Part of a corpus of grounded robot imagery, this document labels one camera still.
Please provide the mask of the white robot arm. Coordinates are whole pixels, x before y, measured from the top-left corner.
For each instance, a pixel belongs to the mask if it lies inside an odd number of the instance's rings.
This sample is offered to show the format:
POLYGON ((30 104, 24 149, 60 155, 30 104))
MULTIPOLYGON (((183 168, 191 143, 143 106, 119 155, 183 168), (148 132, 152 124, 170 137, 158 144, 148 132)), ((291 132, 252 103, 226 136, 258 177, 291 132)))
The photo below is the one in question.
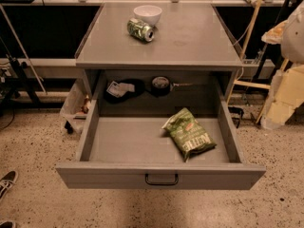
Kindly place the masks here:
POLYGON ((261 40, 280 45, 281 54, 293 63, 304 64, 304 1, 278 25, 265 32, 261 40))

